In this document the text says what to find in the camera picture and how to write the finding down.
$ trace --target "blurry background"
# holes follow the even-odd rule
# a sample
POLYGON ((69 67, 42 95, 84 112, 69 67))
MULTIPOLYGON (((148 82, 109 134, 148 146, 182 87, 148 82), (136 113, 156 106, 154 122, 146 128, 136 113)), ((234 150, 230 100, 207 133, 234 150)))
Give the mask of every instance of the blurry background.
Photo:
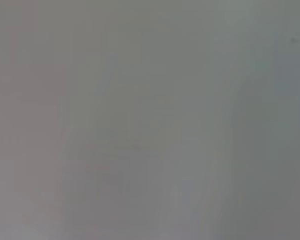
POLYGON ((300 0, 0 0, 1 239, 300 239, 300 0))

